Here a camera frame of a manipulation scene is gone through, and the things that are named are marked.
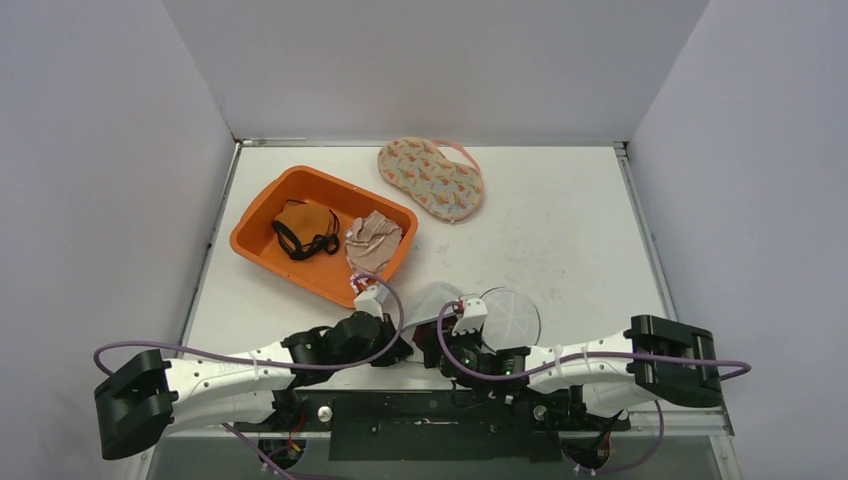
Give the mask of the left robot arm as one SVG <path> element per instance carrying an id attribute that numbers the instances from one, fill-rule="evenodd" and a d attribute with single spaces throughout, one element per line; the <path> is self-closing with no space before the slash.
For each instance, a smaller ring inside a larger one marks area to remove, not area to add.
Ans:
<path id="1" fill-rule="evenodd" d="M 140 346 L 94 390 L 105 460 L 134 456 L 169 433 L 207 425 L 265 422 L 286 430 L 299 405 L 280 391 L 323 383 L 355 366 L 393 366 L 413 353 L 389 315 L 361 311 L 239 354 L 193 349 L 188 359 L 167 359 L 151 342 Z"/>

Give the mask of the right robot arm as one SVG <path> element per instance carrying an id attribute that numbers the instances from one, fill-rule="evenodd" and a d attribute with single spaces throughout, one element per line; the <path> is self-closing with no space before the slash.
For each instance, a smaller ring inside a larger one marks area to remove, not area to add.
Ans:
<path id="1" fill-rule="evenodd" d="M 634 316 L 621 332 L 567 346 L 487 353 L 477 333 L 439 333 L 435 340 L 440 372 L 464 387 L 514 398 L 575 391 L 565 414 L 580 429 L 646 402 L 688 408 L 723 402 L 712 333 L 653 315 Z"/>

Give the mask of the dark red bra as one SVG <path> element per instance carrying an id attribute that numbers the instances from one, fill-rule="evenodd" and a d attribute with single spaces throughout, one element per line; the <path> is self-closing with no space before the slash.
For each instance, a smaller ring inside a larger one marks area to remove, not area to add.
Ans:
<path id="1" fill-rule="evenodd" d="M 430 348 L 432 336 L 432 324 L 419 324 L 414 329 L 412 341 L 419 350 L 425 352 Z"/>

